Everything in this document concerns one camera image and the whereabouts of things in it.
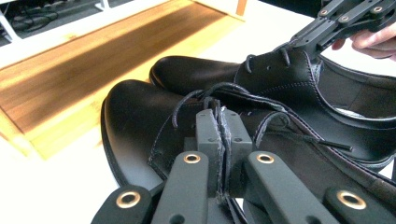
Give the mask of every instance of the shoe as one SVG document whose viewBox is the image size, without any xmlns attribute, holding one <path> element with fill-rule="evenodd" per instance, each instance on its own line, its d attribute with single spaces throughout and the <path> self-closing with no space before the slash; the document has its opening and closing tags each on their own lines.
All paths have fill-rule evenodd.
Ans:
<svg viewBox="0 0 396 224">
<path fill-rule="evenodd" d="M 373 170 L 396 151 L 396 78 L 347 69 L 320 56 L 279 48 L 244 63 L 170 56 L 150 70 L 151 82 L 177 94 L 235 83 L 294 110 L 321 137 L 353 147 L 343 153 Z"/>
<path fill-rule="evenodd" d="M 235 156 L 234 148 L 225 143 L 231 133 L 230 123 L 221 122 L 224 111 L 233 111 L 246 128 L 253 145 L 251 150 L 276 154 L 320 202 L 326 201 L 329 189 L 348 187 L 359 192 L 361 197 L 364 195 L 363 198 L 375 199 L 389 211 L 395 210 L 394 182 L 327 146 L 328 142 L 322 141 L 286 106 L 252 95 L 231 83 L 220 83 L 208 91 L 194 91 L 185 97 L 137 80 L 125 80 L 113 87 L 102 106 L 101 129 L 107 160 L 119 184 L 148 191 L 165 184 L 163 181 L 168 178 L 175 157 L 198 148 L 187 144 L 187 140 L 196 137 L 196 117 L 203 110 L 210 110 L 213 120 L 218 121 L 216 128 L 221 133 L 221 138 L 217 139 L 218 149 L 228 148 L 225 152 L 216 150 L 215 157 L 220 153 L 231 158 Z M 218 162 L 218 157 L 208 158 L 209 164 Z M 242 191 L 240 196 L 247 195 Z M 251 205 L 256 204 L 254 198 L 250 200 Z M 221 203 L 209 202 L 212 204 L 207 223 L 230 223 L 235 218 L 230 208 L 218 209 Z M 360 217 L 350 214 L 352 218 Z"/>
</svg>

